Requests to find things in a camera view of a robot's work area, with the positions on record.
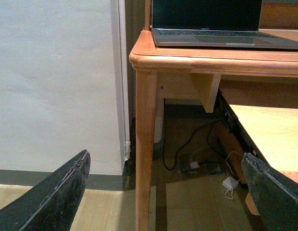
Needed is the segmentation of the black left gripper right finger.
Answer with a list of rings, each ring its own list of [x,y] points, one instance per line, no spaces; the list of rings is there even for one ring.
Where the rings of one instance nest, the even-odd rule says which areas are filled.
[[[298,183],[250,153],[241,165],[266,229],[298,231]]]

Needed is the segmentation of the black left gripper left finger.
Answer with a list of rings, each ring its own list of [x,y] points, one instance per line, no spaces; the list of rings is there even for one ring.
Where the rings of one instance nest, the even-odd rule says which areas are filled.
[[[90,153],[81,151],[0,210],[0,231],[68,231],[85,192]]]

